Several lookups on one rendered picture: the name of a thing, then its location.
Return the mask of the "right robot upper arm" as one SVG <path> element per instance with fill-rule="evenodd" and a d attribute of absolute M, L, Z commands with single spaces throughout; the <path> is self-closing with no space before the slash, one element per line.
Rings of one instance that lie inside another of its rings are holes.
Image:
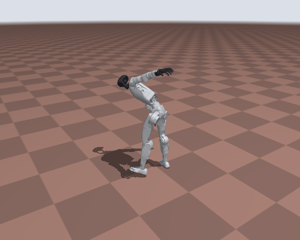
<path fill-rule="evenodd" d="M 152 108 L 152 106 L 148 105 L 148 104 L 145 104 L 145 107 L 149 110 Z"/>

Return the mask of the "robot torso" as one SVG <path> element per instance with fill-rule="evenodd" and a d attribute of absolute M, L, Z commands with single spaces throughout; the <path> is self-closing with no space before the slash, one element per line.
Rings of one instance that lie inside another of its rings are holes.
<path fill-rule="evenodd" d="M 155 113 L 156 111 L 159 112 L 160 119 L 165 116 L 166 111 L 164 106 L 156 101 L 158 99 L 157 95 L 150 88 L 140 82 L 137 83 L 135 87 L 130 87 L 129 85 L 129 90 L 137 100 L 152 107 L 151 113 Z"/>

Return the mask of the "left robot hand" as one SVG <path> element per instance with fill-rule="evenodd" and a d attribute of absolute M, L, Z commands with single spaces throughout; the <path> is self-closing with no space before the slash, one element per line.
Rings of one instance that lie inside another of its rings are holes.
<path fill-rule="evenodd" d="M 172 68 L 169 67 L 169 68 L 158 69 L 157 72 L 155 72 L 154 74 L 156 76 L 160 76 L 160 75 L 164 76 L 163 73 L 166 73 L 169 76 L 169 74 L 167 72 L 169 72 L 171 74 L 174 71 Z"/>

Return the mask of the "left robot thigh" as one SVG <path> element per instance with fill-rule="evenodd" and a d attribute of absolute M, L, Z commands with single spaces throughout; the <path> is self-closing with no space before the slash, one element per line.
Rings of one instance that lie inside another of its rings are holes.
<path fill-rule="evenodd" d="M 159 112 L 154 112 L 154 113 L 149 113 L 148 116 L 146 117 L 144 124 L 143 124 L 143 128 L 142 128 L 142 143 L 143 146 L 146 143 L 151 143 L 152 147 L 154 145 L 153 141 L 149 139 L 153 128 L 154 128 L 154 124 L 156 125 L 158 123 L 160 119 L 160 113 Z"/>

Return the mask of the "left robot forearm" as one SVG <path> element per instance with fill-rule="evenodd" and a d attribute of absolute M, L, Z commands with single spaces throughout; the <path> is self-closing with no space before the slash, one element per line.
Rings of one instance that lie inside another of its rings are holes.
<path fill-rule="evenodd" d="M 158 77 L 159 75 L 156 76 L 155 72 L 157 72 L 157 70 L 147 72 L 147 73 L 143 74 L 141 77 L 146 76 L 147 79 L 152 79 L 152 78 Z"/>

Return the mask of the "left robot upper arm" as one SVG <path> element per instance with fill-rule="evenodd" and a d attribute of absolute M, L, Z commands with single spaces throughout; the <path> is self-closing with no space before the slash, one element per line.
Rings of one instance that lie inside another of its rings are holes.
<path fill-rule="evenodd" d="M 129 86 L 135 87 L 136 84 L 141 83 L 142 81 L 145 83 L 145 82 L 149 81 L 149 79 L 147 79 L 146 76 L 141 77 L 141 75 L 136 76 L 136 77 L 131 77 L 130 81 L 129 81 Z"/>

